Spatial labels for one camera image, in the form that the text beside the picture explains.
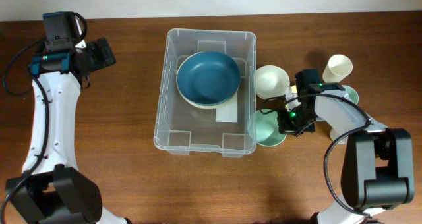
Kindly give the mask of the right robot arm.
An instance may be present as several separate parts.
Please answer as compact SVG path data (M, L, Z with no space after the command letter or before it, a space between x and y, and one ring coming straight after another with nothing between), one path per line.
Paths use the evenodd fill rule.
M388 128L351 101L337 82L323 83L318 71L306 69L295 75L297 92L290 87L279 96L284 106L277 110L281 134L299 136L314 131L317 119L326 121L338 137L327 148L323 170L332 205L311 217L311 223L369 223L374 215L410 203L415 196L413 146L403 128ZM336 195L328 174L328 159L339 143L346 141Z

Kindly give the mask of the yellow bowl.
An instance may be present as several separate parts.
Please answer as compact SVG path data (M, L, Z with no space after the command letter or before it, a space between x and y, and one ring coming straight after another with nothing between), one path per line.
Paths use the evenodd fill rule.
M297 86L296 85L292 86L291 91L292 91L293 94L296 94L297 93Z

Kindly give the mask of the mint green bowl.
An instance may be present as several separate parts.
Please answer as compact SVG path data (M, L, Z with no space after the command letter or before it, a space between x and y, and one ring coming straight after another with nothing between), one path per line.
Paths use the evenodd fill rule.
M255 123L252 120L247 123L247 132L252 135L255 131L256 142L261 146L277 146L285 139L285 134L280 134L278 131L278 115L276 112L263 114L259 110L254 113Z

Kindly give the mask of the clear plastic storage container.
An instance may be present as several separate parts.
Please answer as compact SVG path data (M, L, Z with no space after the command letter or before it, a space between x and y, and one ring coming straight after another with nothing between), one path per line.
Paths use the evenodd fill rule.
M153 142L171 154L242 157L256 149L256 36L174 28L166 51Z

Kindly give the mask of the white bowl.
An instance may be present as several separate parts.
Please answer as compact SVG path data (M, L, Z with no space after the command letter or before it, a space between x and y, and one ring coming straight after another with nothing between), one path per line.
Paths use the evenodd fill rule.
M275 65L265 65L255 72L256 94L261 99L282 96L290 86L287 72Z

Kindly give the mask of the dark blue plate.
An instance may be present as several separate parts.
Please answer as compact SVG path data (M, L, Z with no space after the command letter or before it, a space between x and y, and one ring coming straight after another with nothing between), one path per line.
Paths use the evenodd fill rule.
M198 52L181 63L176 83L199 81L241 83L241 71L235 60L225 53Z

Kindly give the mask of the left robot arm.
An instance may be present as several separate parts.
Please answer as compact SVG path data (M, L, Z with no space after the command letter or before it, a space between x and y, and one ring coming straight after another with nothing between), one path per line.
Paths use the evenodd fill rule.
M28 65L34 91L30 149L19 177L6 181L11 203L27 223L129 223L102 204L98 186L76 164L75 113L82 82L115 64L105 38L86 43L88 25L78 13L45 13L46 35L34 42Z

